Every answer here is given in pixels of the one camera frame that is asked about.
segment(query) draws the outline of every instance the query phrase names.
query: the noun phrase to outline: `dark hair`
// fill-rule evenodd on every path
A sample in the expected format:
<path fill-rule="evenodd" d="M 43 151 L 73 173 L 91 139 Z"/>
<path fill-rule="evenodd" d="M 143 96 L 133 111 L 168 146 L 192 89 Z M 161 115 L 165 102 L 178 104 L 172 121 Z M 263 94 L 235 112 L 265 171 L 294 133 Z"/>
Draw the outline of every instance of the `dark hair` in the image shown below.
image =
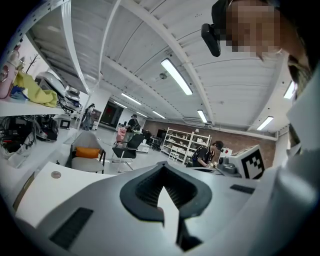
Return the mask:
<path fill-rule="evenodd" d="M 221 151 L 222 148 L 224 147 L 224 143 L 220 140 L 217 140 L 212 144 L 212 146 L 216 146 L 216 148 Z"/>

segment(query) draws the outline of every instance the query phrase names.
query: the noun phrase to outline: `orange cushion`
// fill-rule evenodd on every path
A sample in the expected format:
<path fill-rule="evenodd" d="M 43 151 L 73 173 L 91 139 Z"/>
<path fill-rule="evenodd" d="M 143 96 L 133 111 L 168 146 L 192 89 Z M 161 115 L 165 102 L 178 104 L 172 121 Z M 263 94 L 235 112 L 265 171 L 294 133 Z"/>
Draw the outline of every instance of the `orange cushion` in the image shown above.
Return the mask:
<path fill-rule="evenodd" d="M 79 158 L 98 158 L 99 152 L 99 148 L 77 146 L 75 156 Z"/>

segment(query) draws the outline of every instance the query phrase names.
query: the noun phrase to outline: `fluorescent light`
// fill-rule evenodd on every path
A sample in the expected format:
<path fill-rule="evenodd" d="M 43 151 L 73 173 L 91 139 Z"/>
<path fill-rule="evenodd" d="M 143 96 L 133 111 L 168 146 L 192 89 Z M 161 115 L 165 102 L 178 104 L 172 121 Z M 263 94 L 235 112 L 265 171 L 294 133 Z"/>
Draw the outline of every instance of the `fluorescent light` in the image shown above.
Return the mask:
<path fill-rule="evenodd" d="M 156 111 L 152 111 L 153 113 L 155 113 L 156 115 L 158 115 L 159 117 L 166 119 L 165 117 L 163 117 L 162 115 L 158 114 Z"/>
<path fill-rule="evenodd" d="M 261 131 L 265 128 L 274 118 L 272 116 L 268 116 L 267 119 L 257 128 L 258 131 Z"/>
<path fill-rule="evenodd" d="M 95 79 L 93 76 L 89 75 L 89 74 L 84 74 L 87 78 L 96 81 L 97 79 Z"/>
<path fill-rule="evenodd" d="M 206 119 L 206 117 L 205 117 L 205 114 L 204 114 L 204 112 L 203 112 L 202 110 L 198 110 L 198 114 L 199 114 L 199 116 L 201 117 L 202 122 L 208 123 L 208 121 L 207 121 L 207 119 Z"/>
<path fill-rule="evenodd" d="M 138 101 L 136 101 L 135 99 L 133 99 L 133 98 L 129 97 L 128 95 L 125 95 L 124 93 L 121 93 L 121 95 L 122 95 L 122 96 L 124 96 L 124 97 L 126 97 L 127 99 L 129 99 L 129 100 L 131 100 L 131 101 L 133 101 L 133 102 L 135 102 L 135 103 L 137 103 L 137 104 L 141 105 L 141 103 L 140 103 L 140 102 L 138 102 Z"/>
<path fill-rule="evenodd" d="M 53 31 L 53 32 L 57 32 L 57 33 L 60 33 L 60 32 L 61 32 L 60 28 L 57 28 L 57 27 L 55 27 L 55 26 L 47 26 L 46 28 L 47 28 L 48 30 Z"/>
<path fill-rule="evenodd" d="M 173 79 L 179 84 L 186 95 L 192 95 L 193 92 L 186 83 L 185 79 L 182 77 L 177 68 L 173 65 L 173 63 L 166 58 L 161 62 L 161 65 L 169 72 L 169 74 L 173 77 Z"/>
<path fill-rule="evenodd" d="M 143 117 L 145 117 L 145 118 L 148 118 L 146 115 L 141 114 L 141 113 L 139 113 L 139 112 L 137 112 L 137 114 L 139 114 L 140 116 L 143 116 Z"/>
<path fill-rule="evenodd" d="M 115 104 L 117 104 L 117 105 L 119 105 L 119 106 L 121 106 L 121 107 L 123 107 L 123 108 L 125 108 L 125 109 L 127 109 L 127 107 L 126 107 L 126 106 L 124 106 L 124 105 L 120 104 L 119 102 L 114 101 L 114 103 L 115 103 Z"/>
<path fill-rule="evenodd" d="M 296 89 L 297 89 L 296 83 L 294 81 L 292 81 L 290 83 L 289 88 L 285 92 L 284 98 L 290 100 L 292 98 L 292 96 L 295 94 Z"/>

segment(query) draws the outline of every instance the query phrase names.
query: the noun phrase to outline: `pink bag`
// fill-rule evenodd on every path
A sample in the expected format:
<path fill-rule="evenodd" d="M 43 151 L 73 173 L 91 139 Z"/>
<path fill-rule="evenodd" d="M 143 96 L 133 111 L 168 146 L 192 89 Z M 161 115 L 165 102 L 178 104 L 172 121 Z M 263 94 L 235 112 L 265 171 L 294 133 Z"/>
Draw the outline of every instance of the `pink bag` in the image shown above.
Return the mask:
<path fill-rule="evenodd" d="M 127 129 L 123 127 L 119 127 L 118 134 L 116 135 L 116 142 L 123 142 L 125 135 L 126 135 Z"/>

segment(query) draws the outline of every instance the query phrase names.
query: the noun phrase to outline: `red brick wall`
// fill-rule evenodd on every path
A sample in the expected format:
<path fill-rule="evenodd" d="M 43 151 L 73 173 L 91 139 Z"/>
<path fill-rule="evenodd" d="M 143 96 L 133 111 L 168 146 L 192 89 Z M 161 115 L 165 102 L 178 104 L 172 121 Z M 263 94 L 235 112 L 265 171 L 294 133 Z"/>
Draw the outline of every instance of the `red brick wall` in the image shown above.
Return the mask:
<path fill-rule="evenodd" d="M 155 121 L 146 121 L 143 129 L 149 130 L 152 135 L 157 135 L 158 130 L 168 130 L 168 127 L 173 130 L 178 130 L 186 133 L 192 133 L 196 130 L 195 127 L 180 125 L 180 124 L 172 124 L 165 122 L 155 122 Z M 265 168 L 269 168 L 272 166 L 275 151 L 276 151 L 276 142 L 268 139 L 256 138 L 246 135 L 233 134 L 228 132 L 222 132 L 218 130 L 211 129 L 201 129 L 199 128 L 199 135 L 203 136 L 211 136 L 212 141 L 223 141 L 224 146 L 233 150 L 233 152 L 238 152 L 245 148 L 260 145 L 261 154 L 263 158 L 263 163 Z"/>

